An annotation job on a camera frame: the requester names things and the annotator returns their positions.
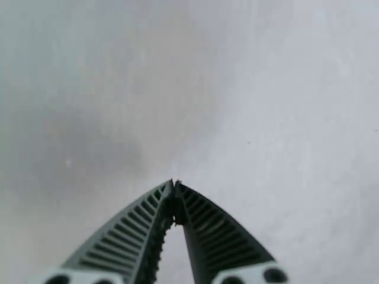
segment screw hole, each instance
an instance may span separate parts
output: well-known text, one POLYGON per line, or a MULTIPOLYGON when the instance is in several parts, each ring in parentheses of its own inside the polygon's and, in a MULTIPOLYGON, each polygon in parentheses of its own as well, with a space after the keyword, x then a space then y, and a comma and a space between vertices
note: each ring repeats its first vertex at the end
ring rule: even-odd
POLYGON ((277 268, 267 269, 264 276, 268 283, 284 283, 287 281, 287 276, 284 272, 277 268))
POLYGON ((221 284, 245 284, 241 278, 236 276, 229 276, 225 278, 221 284))
POLYGON ((70 277, 67 275, 56 275, 50 278, 45 284, 68 284, 70 282, 70 277))
POLYGON ((106 279, 101 279, 100 281, 94 283, 94 284, 113 284, 112 281, 106 280, 106 279))

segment gray background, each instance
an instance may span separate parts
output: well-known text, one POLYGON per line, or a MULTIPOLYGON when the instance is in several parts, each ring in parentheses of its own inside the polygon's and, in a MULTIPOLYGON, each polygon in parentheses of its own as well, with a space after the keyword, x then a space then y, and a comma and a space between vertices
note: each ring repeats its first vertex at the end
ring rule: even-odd
MULTIPOLYGON (((295 282, 379 283, 378 1, 0 3, 2 283, 169 178, 295 282)), ((193 283, 184 244, 158 283, 193 283)))

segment white surface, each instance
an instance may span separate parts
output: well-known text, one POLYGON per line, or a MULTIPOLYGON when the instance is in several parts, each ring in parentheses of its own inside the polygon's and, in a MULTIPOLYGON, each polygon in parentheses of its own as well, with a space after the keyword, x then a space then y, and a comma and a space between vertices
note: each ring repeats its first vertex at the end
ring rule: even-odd
MULTIPOLYGON (((298 283, 379 283, 377 1, 2 0, 0 274, 171 177, 298 283)), ((178 229, 158 283, 193 283, 178 229)))

